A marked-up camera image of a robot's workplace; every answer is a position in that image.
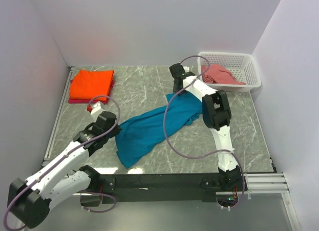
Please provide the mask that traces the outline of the blue t shirt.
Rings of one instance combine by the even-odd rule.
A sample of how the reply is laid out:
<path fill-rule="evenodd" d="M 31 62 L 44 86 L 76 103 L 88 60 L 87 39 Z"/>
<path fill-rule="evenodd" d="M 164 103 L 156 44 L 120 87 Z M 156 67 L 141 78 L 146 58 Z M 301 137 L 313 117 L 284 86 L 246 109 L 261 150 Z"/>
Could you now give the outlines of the blue t shirt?
<path fill-rule="evenodd" d="M 120 124 L 115 137 L 117 156 L 129 169 L 165 140 L 163 117 L 166 106 L 135 116 Z M 185 125 L 191 125 L 202 113 L 202 103 L 191 93 L 173 98 L 166 114 L 166 133 L 172 136 Z"/>

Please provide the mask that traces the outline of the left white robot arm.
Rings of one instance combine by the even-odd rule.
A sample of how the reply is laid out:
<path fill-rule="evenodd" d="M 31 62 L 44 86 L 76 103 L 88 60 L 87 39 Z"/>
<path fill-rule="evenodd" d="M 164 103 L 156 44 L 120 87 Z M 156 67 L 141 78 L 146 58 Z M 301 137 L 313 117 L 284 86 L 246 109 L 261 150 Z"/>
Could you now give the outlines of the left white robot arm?
<path fill-rule="evenodd" d="M 78 132 L 68 146 L 44 168 L 26 180 L 15 179 L 9 187 L 3 226 L 9 213 L 30 229 L 41 224 L 49 212 L 75 193 L 107 197 L 117 204 L 110 192 L 105 191 L 101 174 L 91 166 L 82 166 L 70 177 L 69 171 L 101 149 L 110 138 L 120 132 L 119 115 L 101 110 L 91 112 L 95 121 Z"/>

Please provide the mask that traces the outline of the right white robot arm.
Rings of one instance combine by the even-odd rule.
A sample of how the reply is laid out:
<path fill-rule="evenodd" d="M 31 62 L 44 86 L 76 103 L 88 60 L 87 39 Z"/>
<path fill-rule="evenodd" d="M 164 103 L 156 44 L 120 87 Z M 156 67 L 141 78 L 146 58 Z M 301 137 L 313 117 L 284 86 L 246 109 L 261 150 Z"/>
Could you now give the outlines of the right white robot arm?
<path fill-rule="evenodd" d="M 227 94 L 223 90 L 216 90 L 202 82 L 194 73 L 186 72 L 180 63 L 169 67 L 173 77 L 174 96 L 169 100 L 163 119 L 163 129 L 166 130 L 166 116 L 170 104 L 176 96 L 189 92 L 202 104 L 202 118 L 206 127 L 213 135 L 216 151 L 199 157 L 204 158 L 211 154 L 218 155 L 219 186 L 225 191 L 234 191 L 242 185 L 245 191 L 245 177 L 242 166 L 234 154 L 230 136 L 231 110 Z"/>

